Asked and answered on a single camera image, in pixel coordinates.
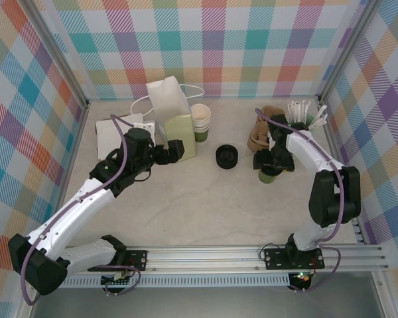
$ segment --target white paper cup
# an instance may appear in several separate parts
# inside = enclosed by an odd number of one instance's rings
[[[210,121],[207,121],[207,122],[205,122],[205,123],[200,123],[200,124],[198,124],[198,123],[193,123],[193,127],[194,127],[194,128],[203,128],[203,127],[209,126],[210,123],[211,123]]]
[[[205,131],[207,131],[210,128],[210,125],[202,127],[202,128],[195,128],[193,127],[194,132],[196,133],[203,133]]]
[[[211,110],[204,104],[194,104],[190,109],[192,110],[193,122],[203,123],[211,117]]]

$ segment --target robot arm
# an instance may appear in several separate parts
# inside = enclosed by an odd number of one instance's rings
[[[275,115],[271,120],[288,125],[284,115]],[[288,244],[294,245],[296,250],[308,251],[318,247],[316,241],[332,234],[338,220],[340,194],[334,167],[342,177],[344,188],[342,223],[347,223],[360,215],[360,173],[355,167],[345,167],[321,147],[321,151],[317,151],[312,144],[318,145],[318,143],[307,126],[298,123],[293,124],[293,128],[300,131],[303,136],[269,123],[269,131],[275,145],[271,149],[259,151],[254,156],[253,165],[254,169],[263,171],[266,169],[293,171],[295,169],[293,155],[295,155],[308,171],[315,174],[308,202],[310,218],[301,229],[291,235],[288,241]]]
[[[184,154],[181,140],[168,141],[168,149],[164,149],[163,146],[155,146],[151,134],[144,129],[132,128],[124,134],[124,139],[129,158],[116,179],[108,182],[122,166],[122,144],[120,149],[115,149],[96,165],[80,190],[53,217],[27,237],[16,234],[9,241],[13,269],[19,274],[29,250],[36,244],[29,255],[25,280],[40,295],[53,292],[66,277],[77,272],[106,264],[122,265],[125,245],[111,235],[88,245],[65,248],[97,211],[136,181],[136,176],[142,172],[150,173],[153,164],[175,163]],[[107,182],[103,189],[94,191]]]

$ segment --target gray floor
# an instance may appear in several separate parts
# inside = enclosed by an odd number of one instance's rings
[[[305,295],[270,287],[137,288],[117,298],[102,290],[56,290],[40,299],[31,317],[378,318],[381,312],[370,273],[339,273]]]

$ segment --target stacked paper cup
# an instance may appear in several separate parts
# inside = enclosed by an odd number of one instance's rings
[[[191,106],[194,140],[204,142],[208,137],[211,125],[211,110],[204,104],[194,104]]]

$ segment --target white paper bag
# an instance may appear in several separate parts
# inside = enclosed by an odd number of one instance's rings
[[[192,113],[186,96],[174,76],[148,83],[146,86],[153,110],[160,122],[165,124],[175,116]]]

